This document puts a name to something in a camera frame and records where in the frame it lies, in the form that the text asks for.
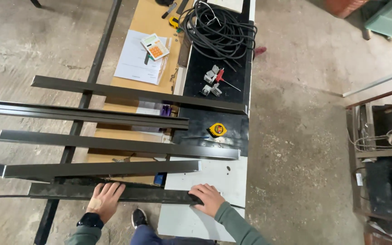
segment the green sweatshirt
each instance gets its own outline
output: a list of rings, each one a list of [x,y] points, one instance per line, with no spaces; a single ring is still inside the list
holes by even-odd
[[[228,202],[222,203],[214,219],[225,227],[237,245],[268,244],[263,236],[249,225]],[[95,245],[100,237],[101,230],[99,228],[78,226],[77,231],[64,243],[66,245]]]

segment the foot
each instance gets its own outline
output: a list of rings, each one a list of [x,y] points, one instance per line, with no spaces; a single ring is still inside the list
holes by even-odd
[[[141,210],[141,209],[136,209],[131,215],[131,222],[132,226],[137,228],[139,225],[147,225],[148,224],[148,217],[146,216],[146,213]]]

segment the calculator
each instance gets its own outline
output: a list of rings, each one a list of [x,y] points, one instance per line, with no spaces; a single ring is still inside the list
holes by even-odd
[[[150,53],[155,61],[169,54],[169,50],[155,33],[148,37],[142,38],[142,45]]]

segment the concrete floor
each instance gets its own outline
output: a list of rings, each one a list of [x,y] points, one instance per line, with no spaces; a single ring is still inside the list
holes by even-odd
[[[78,106],[75,93],[31,88],[34,75],[85,81],[111,0],[0,1],[0,100]],[[109,84],[136,0],[123,0],[98,83]],[[336,19],[319,1],[257,1],[246,219],[273,244],[363,244],[352,213],[343,93],[392,73],[392,43],[362,39],[359,16]],[[362,97],[386,92],[377,87]],[[91,108],[101,108],[94,97]],[[65,121],[0,116],[0,130],[68,133]],[[91,136],[94,124],[84,126]],[[86,151],[77,150],[81,162]],[[57,163],[62,148],[0,142],[0,163]],[[26,193],[28,181],[0,179],[0,194]],[[0,199],[0,244],[32,244],[45,201]],[[48,244],[62,244],[85,201],[61,201]],[[98,244],[128,244],[132,210],[158,223],[158,204],[121,203]]]

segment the wristwatch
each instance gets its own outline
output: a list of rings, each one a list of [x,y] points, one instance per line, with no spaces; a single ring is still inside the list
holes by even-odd
[[[85,213],[83,217],[78,221],[77,226],[84,225],[87,227],[98,227],[102,229],[104,222],[102,222],[99,214],[96,213]]]

